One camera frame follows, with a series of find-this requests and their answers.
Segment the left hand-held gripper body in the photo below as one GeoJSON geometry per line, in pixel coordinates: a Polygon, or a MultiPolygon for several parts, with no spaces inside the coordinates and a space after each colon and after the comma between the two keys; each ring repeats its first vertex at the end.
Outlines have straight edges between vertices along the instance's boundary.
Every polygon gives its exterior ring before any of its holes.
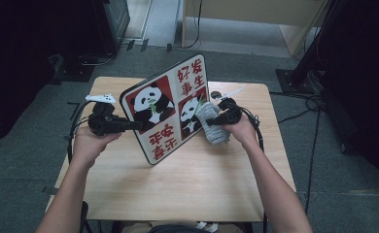
{"type": "Polygon", "coordinates": [[[87,95],[86,100],[95,103],[92,114],[87,120],[90,130],[95,135],[104,136],[121,132],[119,119],[113,114],[117,101],[112,94],[87,95]]]}

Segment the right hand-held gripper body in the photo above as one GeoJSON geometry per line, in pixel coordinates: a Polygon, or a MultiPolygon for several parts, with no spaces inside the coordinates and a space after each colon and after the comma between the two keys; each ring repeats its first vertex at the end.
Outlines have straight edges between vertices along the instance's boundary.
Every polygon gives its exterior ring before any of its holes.
{"type": "Polygon", "coordinates": [[[222,94],[222,98],[215,100],[219,101],[218,107],[223,111],[218,117],[227,117],[229,124],[235,124],[240,120],[242,113],[241,108],[230,98],[230,95],[231,93],[222,94]]]}

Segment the grey striped cloth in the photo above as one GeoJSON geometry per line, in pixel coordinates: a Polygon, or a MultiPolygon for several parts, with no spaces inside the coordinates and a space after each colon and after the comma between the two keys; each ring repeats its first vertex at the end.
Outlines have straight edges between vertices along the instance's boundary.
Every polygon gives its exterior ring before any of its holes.
{"type": "Polygon", "coordinates": [[[226,143],[229,141],[230,132],[224,130],[221,126],[207,124],[208,119],[214,119],[219,115],[220,108],[211,102],[205,102],[201,105],[195,113],[195,116],[199,119],[207,141],[211,145],[217,145],[220,143],[226,143]]]}

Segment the panda print square board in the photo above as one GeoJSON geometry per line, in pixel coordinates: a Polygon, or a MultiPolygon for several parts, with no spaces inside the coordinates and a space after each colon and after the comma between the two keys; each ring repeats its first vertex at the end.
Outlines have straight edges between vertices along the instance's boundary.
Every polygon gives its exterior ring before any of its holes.
{"type": "Polygon", "coordinates": [[[135,136],[152,165],[202,129],[196,113],[208,101],[205,60],[200,53],[139,82],[120,96],[128,120],[142,123],[135,136]]]}

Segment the person's right hand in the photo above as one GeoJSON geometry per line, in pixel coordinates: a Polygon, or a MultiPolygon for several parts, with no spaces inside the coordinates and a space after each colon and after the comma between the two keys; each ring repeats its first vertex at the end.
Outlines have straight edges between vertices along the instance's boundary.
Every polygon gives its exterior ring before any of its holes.
{"type": "Polygon", "coordinates": [[[235,124],[224,125],[223,129],[229,131],[243,147],[258,146],[256,130],[245,115],[235,124]]]}

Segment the person's left hand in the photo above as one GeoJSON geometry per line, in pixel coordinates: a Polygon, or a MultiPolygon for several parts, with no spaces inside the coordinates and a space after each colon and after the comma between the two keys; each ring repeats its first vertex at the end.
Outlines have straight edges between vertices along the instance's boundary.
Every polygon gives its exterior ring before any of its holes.
{"type": "Polygon", "coordinates": [[[88,127],[80,127],[75,136],[71,166],[89,169],[108,144],[117,140],[121,133],[97,136],[88,127]]]}

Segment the black flat stand base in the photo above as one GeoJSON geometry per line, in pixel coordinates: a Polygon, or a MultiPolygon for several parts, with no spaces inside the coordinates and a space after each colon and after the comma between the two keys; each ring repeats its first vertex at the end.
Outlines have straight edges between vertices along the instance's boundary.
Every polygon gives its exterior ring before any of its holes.
{"type": "Polygon", "coordinates": [[[77,55],[57,54],[52,60],[55,74],[53,80],[57,82],[82,82],[90,80],[94,70],[93,66],[84,64],[77,55]]]}

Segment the black metal stand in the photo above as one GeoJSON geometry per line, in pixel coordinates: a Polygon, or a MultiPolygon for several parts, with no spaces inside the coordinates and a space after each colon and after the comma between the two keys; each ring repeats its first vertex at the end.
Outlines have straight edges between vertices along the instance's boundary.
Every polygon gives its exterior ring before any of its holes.
{"type": "Polygon", "coordinates": [[[286,44],[288,48],[293,49],[293,54],[298,55],[298,51],[303,50],[303,55],[294,69],[275,70],[284,93],[312,94],[314,92],[307,75],[314,67],[327,64],[327,60],[321,58],[319,44],[329,28],[329,18],[334,15],[336,5],[337,0],[320,0],[302,23],[281,27],[282,35],[286,36],[286,44]]]}

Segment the black cabinet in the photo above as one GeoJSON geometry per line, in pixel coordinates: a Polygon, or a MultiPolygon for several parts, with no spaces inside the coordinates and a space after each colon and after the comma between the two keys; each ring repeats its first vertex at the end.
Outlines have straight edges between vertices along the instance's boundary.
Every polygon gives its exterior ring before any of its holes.
{"type": "Polygon", "coordinates": [[[126,0],[92,0],[100,42],[105,54],[117,53],[124,38],[129,10],[126,0]]]}

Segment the light wooden furniture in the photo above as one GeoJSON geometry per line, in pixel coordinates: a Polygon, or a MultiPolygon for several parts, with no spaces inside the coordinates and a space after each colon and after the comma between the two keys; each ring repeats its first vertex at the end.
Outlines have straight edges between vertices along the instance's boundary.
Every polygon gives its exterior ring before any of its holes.
{"type": "Polygon", "coordinates": [[[187,18],[201,17],[278,24],[290,55],[298,55],[328,4],[329,0],[183,0],[181,46],[187,44],[187,18]]]}

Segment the person's dark shirt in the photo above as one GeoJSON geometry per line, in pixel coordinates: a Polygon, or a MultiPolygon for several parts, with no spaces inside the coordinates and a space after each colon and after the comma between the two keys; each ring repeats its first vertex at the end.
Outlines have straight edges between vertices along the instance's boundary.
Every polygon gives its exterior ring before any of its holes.
{"type": "Polygon", "coordinates": [[[209,233],[203,229],[188,227],[184,225],[158,225],[153,227],[148,233],[209,233]]]}

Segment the dark curtain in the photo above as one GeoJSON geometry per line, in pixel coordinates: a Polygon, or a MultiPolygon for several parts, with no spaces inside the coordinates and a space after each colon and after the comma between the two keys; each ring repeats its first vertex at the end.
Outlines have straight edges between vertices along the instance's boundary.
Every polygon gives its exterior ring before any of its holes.
{"type": "Polygon", "coordinates": [[[319,49],[322,84],[355,126],[346,141],[379,170],[379,0],[335,0],[319,49]]]}
{"type": "Polygon", "coordinates": [[[76,0],[0,0],[0,139],[52,79],[76,0]]]}

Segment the white drawstring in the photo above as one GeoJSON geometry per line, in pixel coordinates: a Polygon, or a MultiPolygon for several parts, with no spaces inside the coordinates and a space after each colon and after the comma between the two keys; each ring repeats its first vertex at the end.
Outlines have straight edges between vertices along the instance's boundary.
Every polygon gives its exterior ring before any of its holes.
{"type": "Polygon", "coordinates": [[[216,233],[219,229],[219,225],[216,222],[209,224],[204,221],[199,221],[198,224],[196,225],[196,228],[205,230],[208,233],[216,233]]]}

